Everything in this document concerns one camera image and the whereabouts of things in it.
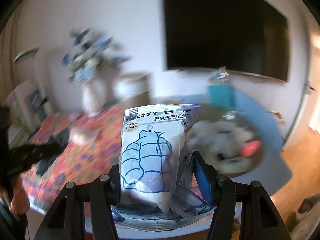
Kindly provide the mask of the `person's left hand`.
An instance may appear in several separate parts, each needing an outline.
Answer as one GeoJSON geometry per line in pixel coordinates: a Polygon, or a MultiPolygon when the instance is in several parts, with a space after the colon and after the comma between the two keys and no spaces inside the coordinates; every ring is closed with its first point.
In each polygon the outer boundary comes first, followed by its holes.
{"type": "Polygon", "coordinates": [[[12,214],[25,215],[29,209],[29,198],[23,188],[23,182],[21,177],[17,177],[15,185],[13,187],[13,198],[10,204],[7,205],[6,198],[8,198],[7,190],[1,186],[1,204],[8,207],[12,214]]]}

